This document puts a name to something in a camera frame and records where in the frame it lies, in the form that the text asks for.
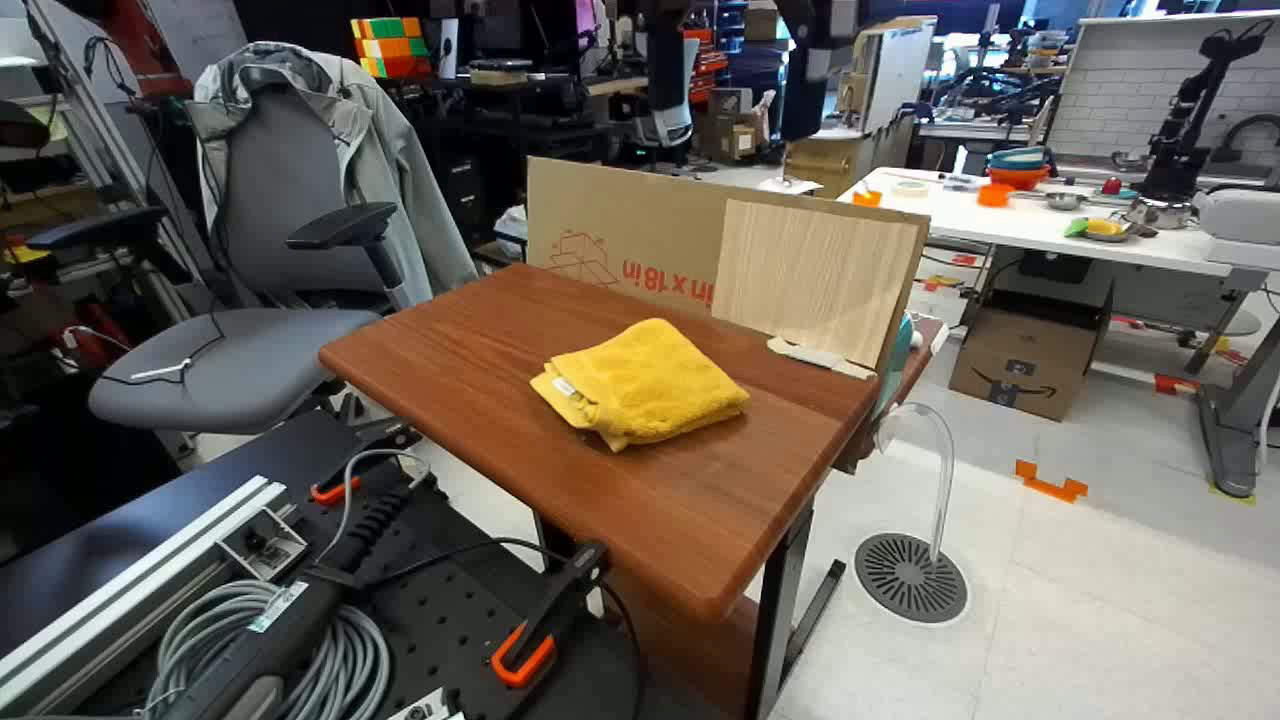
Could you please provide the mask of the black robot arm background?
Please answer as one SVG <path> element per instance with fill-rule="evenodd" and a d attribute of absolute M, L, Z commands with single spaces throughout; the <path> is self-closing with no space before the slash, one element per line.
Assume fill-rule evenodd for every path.
<path fill-rule="evenodd" d="M 1137 182 L 1148 200 L 1194 200 L 1195 177 L 1207 161 L 1201 142 L 1205 115 L 1228 75 L 1228 69 L 1264 48 L 1268 21 L 1249 23 L 1243 30 L 1214 30 L 1201 41 L 1205 69 L 1178 86 L 1168 121 L 1148 139 L 1148 177 Z"/>

